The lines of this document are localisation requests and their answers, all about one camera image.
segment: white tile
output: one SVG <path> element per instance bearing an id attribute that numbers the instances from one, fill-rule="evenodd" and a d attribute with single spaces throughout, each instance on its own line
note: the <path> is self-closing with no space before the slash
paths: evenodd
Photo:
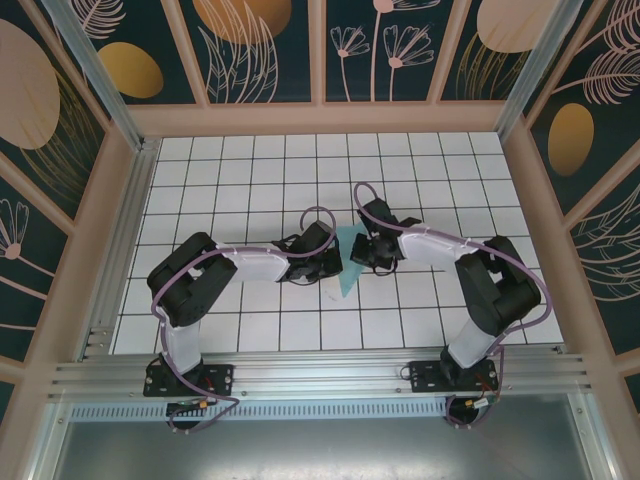
<path id="1" fill-rule="evenodd" d="M 402 348 L 402 327 L 398 310 L 362 312 L 364 348 Z"/>
<path id="2" fill-rule="evenodd" d="M 485 180 L 482 182 L 492 207 L 519 207 L 518 194 L 511 180 Z"/>
<path id="3" fill-rule="evenodd" d="M 182 187 L 154 187 L 151 189 L 147 213 L 179 213 Z"/>
<path id="4" fill-rule="evenodd" d="M 439 135 L 442 151 L 445 155 L 473 153 L 467 133 L 440 133 Z"/>
<path id="5" fill-rule="evenodd" d="M 249 210 L 252 212 L 281 212 L 283 190 L 282 185 L 253 185 Z"/>
<path id="6" fill-rule="evenodd" d="M 320 321 L 323 350 L 362 348 L 360 312 L 322 312 Z"/>
<path id="7" fill-rule="evenodd" d="M 346 157 L 349 154 L 344 133 L 318 135 L 316 140 L 318 157 Z"/>
<path id="8" fill-rule="evenodd" d="M 131 276 L 147 278 L 160 262 L 171 255 L 172 251 L 171 245 L 142 245 L 138 247 Z"/>
<path id="9" fill-rule="evenodd" d="M 217 212 L 246 212 L 249 210 L 249 186 L 218 187 Z"/>
<path id="10" fill-rule="evenodd" d="M 189 160 L 193 138 L 165 138 L 158 160 Z"/>
<path id="11" fill-rule="evenodd" d="M 315 183 L 315 158 L 287 158 L 284 161 L 284 181 L 286 183 Z"/>
<path id="12" fill-rule="evenodd" d="M 315 157 L 316 156 L 316 136 L 315 135 L 287 135 L 287 147 L 285 149 L 287 158 L 294 157 Z"/>
<path id="13" fill-rule="evenodd" d="M 379 182 L 382 180 L 380 157 L 349 157 L 352 182 Z"/>
<path id="14" fill-rule="evenodd" d="M 351 186 L 348 183 L 319 184 L 318 204 L 329 210 L 351 210 Z"/>
<path id="15" fill-rule="evenodd" d="M 375 133 L 350 133 L 347 135 L 350 157 L 379 155 L 378 136 Z"/>
<path id="16" fill-rule="evenodd" d="M 253 158 L 253 137 L 224 137 L 222 158 Z"/>
<path id="17" fill-rule="evenodd" d="M 456 213 L 463 237 L 493 237 L 496 234 L 488 208 L 457 208 Z"/>
<path id="18" fill-rule="evenodd" d="M 280 310 L 280 284 L 245 282 L 242 291 L 243 312 L 277 312 Z"/>
<path id="19" fill-rule="evenodd" d="M 222 156 L 222 137 L 196 137 L 191 148 L 191 160 L 219 160 Z"/>
<path id="20" fill-rule="evenodd" d="M 411 157 L 382 157 L 382 173 L 385 182 L 416 179 Z"/>
<path id="21" fill-rule="evenodd" d="M 529 315 L 527 315 L 522 321 L 526 325 L 527 322 L 531 322 L 542 315 L 544 312 L 544 306 L 539 305 L 535 307 Z M 525 331 L 527 341 L 529 343 L 563 343 L 562 332 L 558 326 L 558 320 L 555 312 L 551 312 L 551 316 L 544 320 L 541 324 L 527 328 Z"/>
<path id="22" fill-rule="evenodd" d="M 424 223 L 429 227 L 452 235 L 461 235 L 458 216 L 453 208 L 426 208 L 422 210 Z"/>
<path id="23" fill-rule="evenodd" d="M 414 156 L 413 165 L 418 180 L 448 180 L 443 156 Z"/>
<path id="24" fill-rule="evenodd" d="M 187 185 L 216 185 L 220 160 L 198 160 L 189 162 Z"/>
<path id="25" fill-rule="evenodd" d="M 282 313 L 280 350 L 320 350 L 320 313 Z"/>
<path id="26" fill-rule="evenodd" d="M 247 214 L 216 213 L 213 216 L 213 233 L 211 236 L 216 242 L 244 242 L 247 236 Z"/>
<path id="27" fill-rule="evenodd" d="M 471 145 L 475 153 L 502 153 L 502 145 L 496 132 L 471 132 Z"/>
<path id="28" fill-rule="evenodd" d="M 144 278 L 133 279 L 129 282 L 127 299 L 124 304 L 124 314 L 149 313 L 151 311 L 151 290 Z"/>
<path id="29" fill-rule="evenodd" d="M 527 222 L 519 207 L 496 207 L 491 209 L 498 235 L 529 235 Z"/>
<path id="30" fill-rule="evenodd" d="M 282 212 L 249 214 L 247 242 L 272 242 L 282 238 Z"/>
<path id="31" fill-rule="evenodd" d="M 211 232 L 212 221 L 212 213 L 180 215 L 175 243 L 177 245 L 180 245 L 184 243 L 191 235 L 198 232 L 205 232 L 207 235 L 209 235 Z"/>
<path id="32" fill-rule="evenodd" d="M 286 184 L 284 186 L 285 210 L 303 211 L 314 205 L 318 205 L 318 192 L 315 183 Z"/>
<path id="33" fill-rule="evenodd" d="M 451 182 L 453 203 L 456 207 L 486 207 L 487 197 L 484 195 L 481 181 Z"/>
<path id="34" fill-rule="evenodd" d="M 420 203 L 424 208 L 453 207 L 449 182 L 418 182 Z"/>
<path id="35" fill-rule="evenodd" d="M 319 182 L 348 182 L 349 178 L 347 157 L 318 158 Z"/>
<path id="36" fill-rule="evenodd" d="M 220 185 L 249 185 L 251 183 L 251 160 L 223 160 L 220 164 Z"/>
<path id="37" fill-rule="evenodd" d="M 476 163 L 484 180 L 511 178 L 504 155 L 476 155 Z"/>
<path id="38" fill-rule="evenodd" d="M 450 180 L 477 180 L 480 178 L 473 155 L 446 155 L 444 162 Z"/>
<path id="39" fill-rule="evenodd" d="M 276 352 L 280 336 L 278 313 L 243 313 L 240 316 L 240 352 Z"/>
<path id="40" fill-rule="evenodd" d="M 538 262 L 538 256 L 536 255 L 536 251 L 533 248 L 533 242 L 529 237 L 511 237 L 511 243 L 515 247 L 518 255 L 524 262 L 524 264 L 529 268 L 539 268 L 540 263 Z"/>
<path id="41" fill-rule="evenodd" d="M 242 283 L 230 283 L 215 301 L 209 313 L 235 313 L 240 311 Z"/>
<path id="42" fill-rule="evenodd" d="M 400 307 L 437 307 L 433 275 L 426 273 L 398 273 Z"/>
<path id="43" fill-rule="evenodd" d="M 368 274 L 360 277 L 360 304 L 362 308 L 397 308 L 396 277 L 378 277 Z"/>
<path id="44" fill-rule="evenodd" d="M 153 315 L 124 315 L 120 320 L 114 355 L 153 353 L 158 319 Z"/>
<path id="45" fill-rule="evenodd" d="M 178 215 L 145 215 L 140 244 L 173 244 L 177 225 Z"/>
<path id="46" fill-rule="evenodd" d="M 437 308 L 402 309 L 402 329 L 407 348 L 442 347 L 444 336 Z"/>
<path id="47" fill-rule="evenodd" d="M 384 186 L 384 193 L 392 210 L 398 208 L 420 208 L 420 197 L 415 182 L 391 182 Z"/>
<path id="48" fill-rule="evenodd" d="M 256 137 L 253 158 L 284 158 L 284 135 Z"/>
<path id="49" fill-rule="evenodd" d="M 304 279 L 296 281 L 305 283 Z M 282 310 L 319 310 L 320 309 L 320 285 L 294 285 L 284 282 L 282 284 Z"/>
<path id="50" fill-rule="evenodd" d="M 239 313 L 205 315 L 200 321 L 200 352 L 237 351 L 239 323 Z"/>
<path id="51" fill-rule="evenodd" d="M 379 133 L 378 142 L 381 155 L 411 155 L 406 133 Z"/>
<path id="52" fill-rule="evenodd" d="M 217 187 L 186 187 L 182 197 L 180 213 L 213 212 Z"/>
<path id="53" fill-rule="evenodd" d="M 456 339 L 469 321 L 469 312 L 466 308 L 441 308 L 440 315 L 442 316 L 444 340 L 448 345 Z"/>
<path id="54" fill-rule="evenodd" d="M 436 293 L 441 307 L 464 307 L 464 294 L 460 280 L 448 272 L 434 272 Z"/>
<path id="55" fill-rule="evenodd" d="M 284 158 L 259 159 L 253 161 L 251 183 L 282 183 L 284 181 Z"/>
<path id="56" fill-rule="evenodd" d="M 440 140 L 437 133 L 410 133 L 411 153 L 414 155 L 440 155 Z"/>
<path id="57" fill-rule="evenodd" d="M 347 297 L 343 298 L 338 277 L 320 280 L 320 307 L 323 312 L 359 308 L 358 285 L 354 285 Z"/>
<path id="58" fill-rule="evenodd" d="M 189 162 L 158 162 L 153 176 L 154 187 L 182 186 Z"/>

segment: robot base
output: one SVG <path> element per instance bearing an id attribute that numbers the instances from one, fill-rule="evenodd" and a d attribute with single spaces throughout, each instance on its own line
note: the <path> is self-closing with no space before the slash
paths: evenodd
<path id="1" fill-rule="evenodd" d="M 406 368 L 409 369 L 409 376 L 404 379 L 411 382 L 413 393 L 482 392 L 482 382 L 478 376 L 493 390 L 498 389 L 496 366 L 489 359 L 464 370 L 455 385 L 442 373 L 440 360 L 409 362 Z"/>
<path id="2" fill-rule="evenodd" d="M 145 397 L 193 397 L 196 392 L 180 382 L 164 357 L 147 366 L 142 394 Z M 233 386 L 233 365 L 205 365 L 200 362 L 184 374 L 184 378 L 195 386 L 217 395 L 231 395 Z"/>

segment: leaf drawing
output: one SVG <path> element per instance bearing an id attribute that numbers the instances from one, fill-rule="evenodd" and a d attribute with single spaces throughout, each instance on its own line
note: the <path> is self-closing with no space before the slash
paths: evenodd
<path id="1" fill-rule="evenodd" d="M 616 207 L 583 219 L 574 243 L 596 300 L 640 295 L 640 185 Z"/>
<path id="2" fill-rule="evenodd" d="M 607 17 L 607 25 L 582 44 L 581 52 L 600 37 L 618 52 L 635 49 L 640 43 L 640 0 L 616 0 Z"/>
<path id="3" fill-rule="evenodd" d="M 84 33 L 96 40 L 109 38 L 127 15 L 122 0 L 71 0 L 71 6 Z"/>
<path id="4" fill-rule="evenodd" d="M 589 103 L 619 105 L 640 85 L 640 50 L 618 52 L 609 50 L 598 55 L 584 78 L 556 88 L 558 93 L 567 88 L 582 85 Z"/>
<path id="5" fill-rule="evenodd" d="M 271 102 L 278 86 L 278 55 L 269 27 L 246 3 L 245 22 L 229 0 L 216 3 L 203 1 L 202 6 L 220 36 L 198 27 L 209 54 L 209 97 L 214 103 Z"/>

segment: white grid floor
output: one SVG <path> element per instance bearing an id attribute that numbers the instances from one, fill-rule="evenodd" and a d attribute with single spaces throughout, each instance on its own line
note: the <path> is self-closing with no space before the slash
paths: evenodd
<path id="1" fill-rule="evenodd" d="M 302 211 L 358 218 L 353 186 L 368 181 L 394 214 L 475 239 L 511 238 L 541 274 L 495 133 L 286 135 L 163 141 L 112 351 L 158 350 L 149 272 L 197 231 L 227 244 L 266 243 L 298 232 Z M 363 189 L 363 201 L 371 197 Z M 529 318 L 539 315 L 535 309 Z M 453 276 L 403 261 L 388 277 L 365 273 L 342 298 L 337 278 L 300 287 L 228 287 L 202 321 L 203 352 L 437 347 L 467 321 Z M 555 316 L 506 343 L 558 343 Z"/>

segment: ventilated metal strip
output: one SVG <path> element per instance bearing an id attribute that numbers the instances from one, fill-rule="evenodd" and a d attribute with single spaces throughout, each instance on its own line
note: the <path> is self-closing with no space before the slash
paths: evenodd
<path id="1" fill-rule="evenodd" d="M 205 411 L 188 412 L 177 419 L 210 419 L 224 406 Z M 365 418 L 412 418 L 444 416 L 444 398 L 406 400 L 342 400 L 342 401 L 245 401 L 223 420 L 331 420 Z M 86 403 L 76 404 L 71 422 L 157 422 L 166 421 L 166 403 Z"/>

